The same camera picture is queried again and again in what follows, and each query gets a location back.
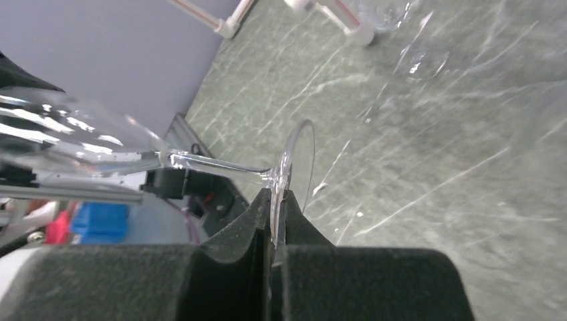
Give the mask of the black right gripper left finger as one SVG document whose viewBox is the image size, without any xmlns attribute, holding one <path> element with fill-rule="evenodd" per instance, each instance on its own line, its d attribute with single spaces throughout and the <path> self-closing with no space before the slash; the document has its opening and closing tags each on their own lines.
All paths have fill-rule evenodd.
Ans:
<svg viewBox="0 0 567 321">
<path fill-rule="evenodd" d="M 44 245 L 1 299 L 2 320 L 262 320 L 271 193 L 202 245 Z"/>
</svg>

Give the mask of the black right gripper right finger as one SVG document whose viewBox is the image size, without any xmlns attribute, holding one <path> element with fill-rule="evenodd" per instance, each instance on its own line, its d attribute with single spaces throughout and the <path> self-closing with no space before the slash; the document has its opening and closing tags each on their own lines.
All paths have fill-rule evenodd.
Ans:
<svg viewBox="0 0 567 321">
<path fill-rule="evenodd" d="M 271 234 L 272 320 L 472 320 L 461 276 L 442 252 L 337 247 L 293 193 L 277 202 Z"/>
</svg>

